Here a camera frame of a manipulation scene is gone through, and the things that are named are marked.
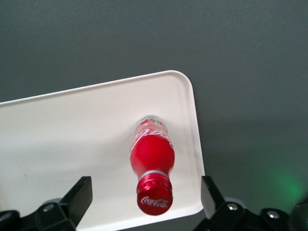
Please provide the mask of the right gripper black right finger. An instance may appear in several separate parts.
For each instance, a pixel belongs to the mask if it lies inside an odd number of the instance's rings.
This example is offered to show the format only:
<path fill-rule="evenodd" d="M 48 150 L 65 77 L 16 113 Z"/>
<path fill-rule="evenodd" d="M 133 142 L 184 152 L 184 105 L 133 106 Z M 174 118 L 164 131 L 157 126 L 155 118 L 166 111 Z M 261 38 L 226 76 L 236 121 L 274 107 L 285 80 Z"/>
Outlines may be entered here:
<path fill-rule="evenodd" d="M 210 176 L 201 177 L 201 202 L 205 212 L 196 231 L 260 231 L 259 217 L 239 203 L 226 201 Z"/>

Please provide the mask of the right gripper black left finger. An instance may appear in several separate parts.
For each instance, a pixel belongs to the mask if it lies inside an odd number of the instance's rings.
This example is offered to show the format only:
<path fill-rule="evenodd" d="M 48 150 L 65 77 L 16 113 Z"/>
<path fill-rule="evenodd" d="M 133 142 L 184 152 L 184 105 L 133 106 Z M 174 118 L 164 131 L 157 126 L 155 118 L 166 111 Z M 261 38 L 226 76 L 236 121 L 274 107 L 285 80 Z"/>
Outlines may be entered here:
<path fill-rule="evenodd" d="M 75 231 L 93 200 L 90 176 L 81 177 L 59 200 L 44 203 L 35 212 L 38 231 Z"/>

